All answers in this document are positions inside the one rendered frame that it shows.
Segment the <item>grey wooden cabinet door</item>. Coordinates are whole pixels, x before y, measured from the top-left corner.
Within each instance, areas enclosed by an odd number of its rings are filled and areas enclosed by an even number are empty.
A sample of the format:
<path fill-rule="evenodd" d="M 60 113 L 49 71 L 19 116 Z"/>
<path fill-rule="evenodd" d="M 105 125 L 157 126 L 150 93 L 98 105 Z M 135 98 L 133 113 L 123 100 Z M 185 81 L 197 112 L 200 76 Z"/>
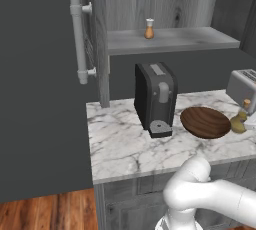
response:
<path fill-rule="evenodd" d="M 84 17 L 87 48 L 92 48 L 92 63 L 96 67 L 99 101 L 102 108 L 110 106 L 109 67 L 107 49 L 106 0 L 82 0 L 92 3 L 92 14 Z"/>

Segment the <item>orange shaker with white cap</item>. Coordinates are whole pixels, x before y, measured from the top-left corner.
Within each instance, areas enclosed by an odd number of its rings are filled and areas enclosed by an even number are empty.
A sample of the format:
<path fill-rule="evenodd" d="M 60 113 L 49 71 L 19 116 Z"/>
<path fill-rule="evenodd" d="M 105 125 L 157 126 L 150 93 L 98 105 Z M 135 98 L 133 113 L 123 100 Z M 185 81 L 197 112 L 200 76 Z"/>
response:
<path fill-rule="evenodd" d="M 153 39 L 154 38 L 153 22 L 154 22 L 154 20 L 152 18 L 148 18 L 146 20 L 146 30 L 144 32 L 144 37 L 146 39 Z"/>

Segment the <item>grey wooden cabinet shelf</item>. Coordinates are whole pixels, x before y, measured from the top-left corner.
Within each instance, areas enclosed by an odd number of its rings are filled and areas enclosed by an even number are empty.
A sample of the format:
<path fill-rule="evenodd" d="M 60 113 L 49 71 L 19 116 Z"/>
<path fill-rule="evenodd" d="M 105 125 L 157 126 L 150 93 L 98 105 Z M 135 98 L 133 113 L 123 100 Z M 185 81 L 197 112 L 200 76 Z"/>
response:
<path fill-rule="evenodd" d="M 109 31 L 108 54 L 130 55 L 238 48 L 240 41 L 212 27 L 155 29 L 146 39 L 143 30 Z"/>

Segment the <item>brown wooden mixing bowl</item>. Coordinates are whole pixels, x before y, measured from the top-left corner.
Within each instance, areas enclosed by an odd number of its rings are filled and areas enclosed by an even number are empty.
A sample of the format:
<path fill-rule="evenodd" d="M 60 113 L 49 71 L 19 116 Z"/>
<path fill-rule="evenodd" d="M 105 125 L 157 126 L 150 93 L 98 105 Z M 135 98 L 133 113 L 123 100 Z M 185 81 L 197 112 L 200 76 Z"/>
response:
<path fill-rule="evenodd" d="M 216 139 L 231 129 L 230 120 L 221 112 L 208 107 L 189 107 L 182 111 L 183 127 L 196 137 Z"/>

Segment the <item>grey counter cabinet front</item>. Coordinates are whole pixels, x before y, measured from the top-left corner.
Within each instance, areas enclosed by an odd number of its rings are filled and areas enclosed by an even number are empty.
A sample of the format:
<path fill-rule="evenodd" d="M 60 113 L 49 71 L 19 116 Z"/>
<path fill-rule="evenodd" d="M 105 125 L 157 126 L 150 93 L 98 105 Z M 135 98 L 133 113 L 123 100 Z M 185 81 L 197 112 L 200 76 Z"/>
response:
<path fill-rule="evenodd" d="M 96 184 L 98 230 L 154 230 L 165 214 L 162 191 L 173 172 Z M 211 166 L 212 180 L 256 191 L 256 158 Z"/>

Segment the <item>olive bottle with cork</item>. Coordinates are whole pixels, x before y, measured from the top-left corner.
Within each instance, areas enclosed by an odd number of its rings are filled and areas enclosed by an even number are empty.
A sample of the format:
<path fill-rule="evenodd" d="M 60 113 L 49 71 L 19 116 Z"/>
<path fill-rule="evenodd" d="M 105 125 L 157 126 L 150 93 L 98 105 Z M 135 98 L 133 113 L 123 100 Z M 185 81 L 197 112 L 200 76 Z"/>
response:
<path fill-rule="evenodd" d="M 247 120 L 248 117 L 248 109 L 251 104 L 250 99 L 245 99 L 243 101 L 242 107 L 239 109 L 236 116 L 230 119 L 231 123 L 231 130 L 235 133 L 242 134 L 246 131 L 244 122 Z"/>

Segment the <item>black coffee machine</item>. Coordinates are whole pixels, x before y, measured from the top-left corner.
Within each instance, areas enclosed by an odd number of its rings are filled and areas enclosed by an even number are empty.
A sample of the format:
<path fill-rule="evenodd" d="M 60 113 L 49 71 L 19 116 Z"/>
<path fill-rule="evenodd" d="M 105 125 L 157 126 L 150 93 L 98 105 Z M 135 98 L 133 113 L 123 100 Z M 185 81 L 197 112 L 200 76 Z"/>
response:
<path fill-rule="evenodd" d="M 178 81 L 164 62 L 135 65 L 134 107 L 152 138 L 172 135 Z"/>

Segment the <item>silver toaster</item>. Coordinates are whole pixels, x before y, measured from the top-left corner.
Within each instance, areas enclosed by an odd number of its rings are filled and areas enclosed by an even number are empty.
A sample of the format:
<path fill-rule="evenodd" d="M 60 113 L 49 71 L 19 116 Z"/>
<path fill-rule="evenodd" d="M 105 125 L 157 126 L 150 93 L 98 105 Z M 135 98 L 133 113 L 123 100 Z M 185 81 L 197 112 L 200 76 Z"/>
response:
<path fill-rule="evenodd" d="M 253 69 L 233 70 L 226 94 L 240 106 L 243 105 L 245 99 L 249 99 L 248 114 L 252 115 L 256 111 L 256 71 Z"/>

